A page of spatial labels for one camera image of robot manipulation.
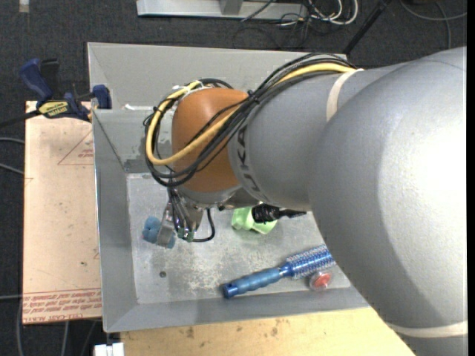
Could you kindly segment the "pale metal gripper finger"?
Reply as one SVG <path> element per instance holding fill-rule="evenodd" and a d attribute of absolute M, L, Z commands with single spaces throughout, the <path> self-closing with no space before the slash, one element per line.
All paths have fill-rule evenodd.
<path fill-rule="evenodd" d="M 158 246 L 174 246 L 175 244 L 175 228 L 173 208 L 169 202 L 163 212 L 160 228 L 157 234 Z"/>

